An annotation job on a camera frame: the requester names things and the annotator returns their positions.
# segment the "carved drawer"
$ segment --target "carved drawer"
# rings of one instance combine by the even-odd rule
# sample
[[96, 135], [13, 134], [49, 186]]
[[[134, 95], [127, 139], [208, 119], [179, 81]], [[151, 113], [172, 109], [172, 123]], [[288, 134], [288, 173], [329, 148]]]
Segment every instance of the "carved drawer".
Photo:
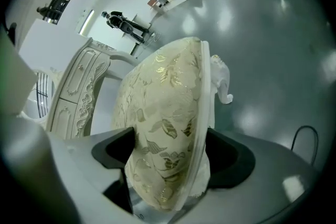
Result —
[[[71, 138], [83, 137], [85, 135], [85, 126], [92, 118], [98, 97], [94, 96], [95, 84], [103, 76], [109, 66], [110, 57], [106, 54], [100, 54], [94, 62], [80, 94]], [[91, 130], [86, 131], [87, 135], [90, 135]]]
[[73, 122], [75, 119], [77, 104], [71, 103], [69, 101], [59, 99], [53, 125], [51, 131], [55, 133], [61, 139], [70, 139], [72, 133]]
[[63, 86], [60, 95], [62, 99], [78, 103], [87, 76], [100, 53], [92, 48], [86, 48], [80, 53]]

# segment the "black cable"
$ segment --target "black cable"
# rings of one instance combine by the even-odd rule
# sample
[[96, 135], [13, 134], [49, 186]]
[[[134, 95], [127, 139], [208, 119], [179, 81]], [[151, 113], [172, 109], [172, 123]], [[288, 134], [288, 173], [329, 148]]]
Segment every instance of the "black cable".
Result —
[[299, 127], [297, 129], [295, 135], [294, 135], [294, 139], [293, 139], [292, 146], [291, 146], [290, 150], [293, 151], [293, 148], [294, 148], [295, 141], [296, 141], [296, 138], [298, 136], [298, 133], [302, 129], [305, 129], [305, 128], [311, 129], [314, 132], [314, 135], [315, 135], [314, 153], [313, 153], [313, 156], [312, 156], [311, 161], [310, 161], [310, 164], [314, 165], [314, 162], [315, 162], [315, 159], [316, 159], [316, 155], [317, 155], [317, 149], [318, 149], [318, 146], [319, 146], [319, 134], [318, 134], [318, 132], [316, 131], [316, 129], [314, 127], [312, 127], [310, 125], [303, 125], [303, 126]]

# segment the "cream brocade fabric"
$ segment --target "cream brocade fabric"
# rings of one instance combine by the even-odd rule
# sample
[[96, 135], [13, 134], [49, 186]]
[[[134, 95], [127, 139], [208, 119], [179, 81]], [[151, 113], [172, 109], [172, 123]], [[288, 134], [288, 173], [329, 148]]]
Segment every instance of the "cream brocade fabric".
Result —
[[125, 172], [157, 210], [174, 208], [193, 150], [200, 98], [201, 41], [184, 38], [148, 56], [122, 81], [112, 128], [134, 127]]

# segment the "ceiling light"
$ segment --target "ceiling light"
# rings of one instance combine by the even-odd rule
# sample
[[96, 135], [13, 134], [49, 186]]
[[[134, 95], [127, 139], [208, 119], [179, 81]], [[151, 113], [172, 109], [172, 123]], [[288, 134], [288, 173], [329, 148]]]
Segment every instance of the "ceiling light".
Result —
[[85, 30], [85, 27], [87, 26], [89, 20], [90, 20], [91, 17], [93, 16], [93, 14], [94, 14], [94, 10], [90, 11], [89, 16], [86, 18], [85, 23], [83, 24], [83, 26], [82, 26], [82, 28], [81, 28], [79, 34], [81, 34], [81, 35], [83, 34], [83, 32], [84, 32], [84, 30]]

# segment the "gray floor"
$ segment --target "gray floor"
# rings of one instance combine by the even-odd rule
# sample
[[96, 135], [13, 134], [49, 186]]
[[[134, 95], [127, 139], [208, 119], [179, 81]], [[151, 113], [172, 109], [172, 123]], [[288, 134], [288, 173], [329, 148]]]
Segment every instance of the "gray floor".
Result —
[[[197, 36], [229, 66], [234, 101], [216, 100], [218, 131], [290, 147], [296, 130], [311, 125], [320, 140], [314, 166], [323, 167], [335, 134], [336, 46], [317, 0], [188, 0], [157, 18], [153, 29], [162, 35], [139, 59]], [[302, 131], [295, 152], [309, 161], [312, 151], [312, 133]]]

